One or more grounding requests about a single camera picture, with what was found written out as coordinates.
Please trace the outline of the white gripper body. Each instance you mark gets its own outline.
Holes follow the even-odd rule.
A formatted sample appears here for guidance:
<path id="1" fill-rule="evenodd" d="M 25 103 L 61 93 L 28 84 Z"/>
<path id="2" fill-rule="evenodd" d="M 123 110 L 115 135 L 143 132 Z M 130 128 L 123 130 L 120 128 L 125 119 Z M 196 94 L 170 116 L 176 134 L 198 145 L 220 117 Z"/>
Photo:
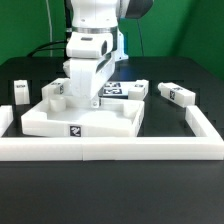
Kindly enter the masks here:
<path id="1" fill-rule="evenodd" d="M 63 68 L 70 78 L 72 95 L 93 99 L 115 70 L 113 35 L 73 33 L 66 54 L 69 59 Z"/>

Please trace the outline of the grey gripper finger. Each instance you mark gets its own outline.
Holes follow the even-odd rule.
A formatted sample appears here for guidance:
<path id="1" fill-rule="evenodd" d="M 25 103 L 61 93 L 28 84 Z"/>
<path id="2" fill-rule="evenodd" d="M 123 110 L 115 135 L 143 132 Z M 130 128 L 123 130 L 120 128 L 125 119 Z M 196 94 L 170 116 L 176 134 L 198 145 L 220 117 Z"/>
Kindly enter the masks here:
<path id="1" fill-rule="evenodd" d="M 100 106 L 100 98 L 98 96 L 95 96 L 91 101 L 90 101 L 90 107 L 91 108 L 98 108 Z"/>

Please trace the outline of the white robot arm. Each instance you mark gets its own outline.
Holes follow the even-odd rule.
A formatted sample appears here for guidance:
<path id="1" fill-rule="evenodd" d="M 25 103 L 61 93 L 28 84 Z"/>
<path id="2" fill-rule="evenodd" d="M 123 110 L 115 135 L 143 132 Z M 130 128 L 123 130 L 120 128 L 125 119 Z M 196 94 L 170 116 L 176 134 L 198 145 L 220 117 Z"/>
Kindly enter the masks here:
<path id="1" fill-rule="evenodd" d="M 75 100 L 90 107 L 100 105 L 99 91 L 113 75 L 115 63 L 128 58 L 118 21 L 143 17 L 153 3 L 154 0 L 70 0 L 73 32 L 63 68 Z"/>

